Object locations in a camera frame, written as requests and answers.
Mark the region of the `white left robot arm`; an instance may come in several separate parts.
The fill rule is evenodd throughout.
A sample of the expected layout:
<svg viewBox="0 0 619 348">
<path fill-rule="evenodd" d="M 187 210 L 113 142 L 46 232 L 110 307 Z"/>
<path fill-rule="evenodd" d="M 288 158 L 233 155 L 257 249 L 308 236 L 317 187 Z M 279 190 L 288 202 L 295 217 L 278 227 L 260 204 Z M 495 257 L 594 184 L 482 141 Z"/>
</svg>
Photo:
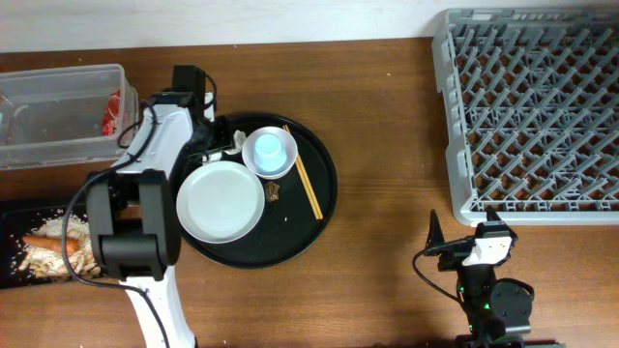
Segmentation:
<svg viewBox="0 0 619 348">
<path fill-rule="evenodd" d="M 182 228 L 174 192 L 183 153 L 212 139 L 214 93 L 161 92 L 142 109 L 127 152 L 86 193 L 91 247 L 110 281 L 127 293 L 149 347 L 194 347 L 175 265 Z"/>
</svg>

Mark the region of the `white tissue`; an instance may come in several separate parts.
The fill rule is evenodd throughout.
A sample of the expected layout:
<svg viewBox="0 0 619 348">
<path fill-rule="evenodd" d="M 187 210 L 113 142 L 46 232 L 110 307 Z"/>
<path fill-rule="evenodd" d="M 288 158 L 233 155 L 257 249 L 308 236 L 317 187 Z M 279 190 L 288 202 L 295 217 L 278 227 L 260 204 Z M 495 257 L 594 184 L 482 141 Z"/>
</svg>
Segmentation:
<svg viewBox="0 0 619 348">
<path fill-rule="evenodd" d="M 233 146 L 229 149 L 224 150 L 227 155 L 237 155 L 242 152 L 243 146 L 246 142 L 247 136 L 241 130 L 236 130 L 233 133 Z"/>
</svg>

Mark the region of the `orange carrot piece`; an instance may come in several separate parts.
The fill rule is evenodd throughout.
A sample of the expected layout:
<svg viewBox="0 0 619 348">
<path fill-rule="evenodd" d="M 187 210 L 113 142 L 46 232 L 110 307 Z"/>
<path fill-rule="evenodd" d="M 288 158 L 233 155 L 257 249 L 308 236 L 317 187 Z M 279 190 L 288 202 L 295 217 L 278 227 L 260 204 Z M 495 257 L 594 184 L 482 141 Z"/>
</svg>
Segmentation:
<svg viewBox="0 0 619 348">
<path fill-rule="evenodd" d="M 63 246 L 62 241 L 57 238 L 26 235 L 23 237 L 23 242 L 32 247 L 41 247 L 59 253 L 66 251 L 68 255 L 73 255 L 80 250 L 80 242 L 73 239 L 68 239 L 66 245 Z"/>
</svg>

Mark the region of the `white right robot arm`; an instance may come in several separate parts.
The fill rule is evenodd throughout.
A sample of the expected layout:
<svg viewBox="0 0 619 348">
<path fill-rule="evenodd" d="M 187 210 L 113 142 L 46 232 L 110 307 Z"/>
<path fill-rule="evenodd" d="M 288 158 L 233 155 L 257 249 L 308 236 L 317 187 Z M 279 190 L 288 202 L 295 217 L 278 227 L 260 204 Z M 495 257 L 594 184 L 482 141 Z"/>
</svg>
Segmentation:
<svg viewBox="0 0 619 348">
<path fill-rule="evenodd" d="M 465 313 L 470 333 L 456 337 L 457 347 L 526 345 L 523 337 L 531 332 L 534 288 L 495 274 L 495 269 L 510 259 L 516 241 L 516 232 L 493 208 L 486 210 L 486 220 L 477 225 L 473 235 L 450 242 L 444 239 L 436 212 L 430 212 L 426 245 L 416 256 L 436 257 L 440 272 L 455 272 L 455 294 L 421 274 L 416 260 L 412 266 L 425 283 L 455 301 Z"/>
</svg>

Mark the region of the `light blue cup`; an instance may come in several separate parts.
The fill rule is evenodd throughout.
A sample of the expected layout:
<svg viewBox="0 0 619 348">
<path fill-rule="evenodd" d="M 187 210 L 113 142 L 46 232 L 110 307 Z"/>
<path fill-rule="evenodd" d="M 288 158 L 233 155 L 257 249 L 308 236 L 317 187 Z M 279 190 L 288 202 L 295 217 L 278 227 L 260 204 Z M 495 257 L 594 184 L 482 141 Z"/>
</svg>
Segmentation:
<svg viewBox="0 0 619 348">
<path fill-rule="evenodd" d="M 276 135 L 265 133 L 257 137 L 254 143 L 254 162 L 260 171 L 269 174 L 278 172 L 286 161 L 287 153 Z"/>
</svg>

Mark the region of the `red strawberry snack wrapper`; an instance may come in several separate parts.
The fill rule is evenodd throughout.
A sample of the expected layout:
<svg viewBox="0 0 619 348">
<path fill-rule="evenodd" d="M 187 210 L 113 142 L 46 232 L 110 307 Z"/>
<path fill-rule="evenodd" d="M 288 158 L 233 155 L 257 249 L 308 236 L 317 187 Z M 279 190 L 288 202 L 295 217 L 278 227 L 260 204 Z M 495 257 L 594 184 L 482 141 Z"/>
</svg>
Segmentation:
<svg viewBox="0 0 619 348">
<path fill-rule="evenodd" d="M 103 136 L 113 135 L 118 128 L 120 119 L 120 91 L 116 91 L 108 98 L 107 104 L 104 109 L 104 116 L 102 120 L 102 133 Z"/>
</svg>

